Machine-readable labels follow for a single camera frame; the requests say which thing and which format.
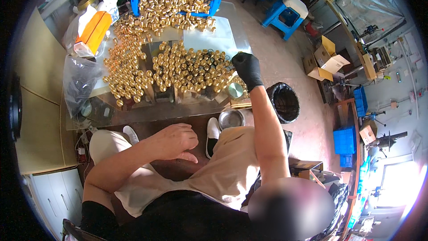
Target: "beige pants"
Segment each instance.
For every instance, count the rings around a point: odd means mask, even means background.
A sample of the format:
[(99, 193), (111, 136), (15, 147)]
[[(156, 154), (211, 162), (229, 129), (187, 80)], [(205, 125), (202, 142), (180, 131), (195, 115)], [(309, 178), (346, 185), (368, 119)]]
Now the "beige pants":
[[(131, 144), (125, 133), (99, 130), (91, 138), (89, 152), (95, 165)], [(191, 190), (239, 210), (245, 195), (259, 173), (254, 149), (254, 127), (233, 127), (223, 130), (209, 163), (184, 181), (162, 177), (150, 164), (136, 170), (115, 195), (134, 217), (163, 193)]]

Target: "man's arm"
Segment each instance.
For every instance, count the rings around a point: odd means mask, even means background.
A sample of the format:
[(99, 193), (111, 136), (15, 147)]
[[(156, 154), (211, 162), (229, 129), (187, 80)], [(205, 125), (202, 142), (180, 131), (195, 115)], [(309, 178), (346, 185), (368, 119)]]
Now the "man's arm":
[(181, 123), (166, 127), (94, 166), (85, 180), (83, 201), (97, 202), (114, 212), (110, 194), (119, 190), (138, 168), (158, 159), (181, 158), (197, 163), (193, 154), (185, 152), (196, 145), (197, 135), (190, 125)]
[(284, 131), (264, 86), (249, 93), (254, 115), (254, 145), (262, 183), (290, 177)]
[(280, 121), (261, 80), (259, 60), (240, 52), (232, 58), (238, 75), (246, 83), (254, 115), (254, 145), (262, 183), (290, 177), (287, 146)]

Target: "black trash bin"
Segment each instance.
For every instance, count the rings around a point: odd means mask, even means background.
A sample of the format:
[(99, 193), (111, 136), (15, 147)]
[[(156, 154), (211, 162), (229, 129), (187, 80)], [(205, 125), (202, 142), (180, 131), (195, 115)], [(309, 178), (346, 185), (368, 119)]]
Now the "black trash bin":
[(300, 114), (299, 99), (289, 85), (278, 82), (266, 89), (266, 92), (281, 124), (288, 124), (297, 119)]

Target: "black t-shirt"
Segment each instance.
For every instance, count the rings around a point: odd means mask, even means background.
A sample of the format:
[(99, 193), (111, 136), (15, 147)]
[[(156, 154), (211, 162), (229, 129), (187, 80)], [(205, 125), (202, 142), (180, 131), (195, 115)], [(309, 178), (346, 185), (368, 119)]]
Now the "black t-shirt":
[(105, 206), (85, 201), (84, 231), (107, 240), (266, 240), (254, 231), (248, 214), (193, 191), (163, 194), (142, 215), (122, 226)]

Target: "metal bowl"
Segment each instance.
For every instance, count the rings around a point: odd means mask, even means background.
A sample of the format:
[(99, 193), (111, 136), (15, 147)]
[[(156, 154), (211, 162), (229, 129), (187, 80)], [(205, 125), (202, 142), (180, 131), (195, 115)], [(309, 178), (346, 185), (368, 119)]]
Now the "metal bowl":
[(245, 118), (239, 110), (225, 111), (219, 115), (218, 125), (221, 130), (228, 127), (241, 127), (245, 125)]

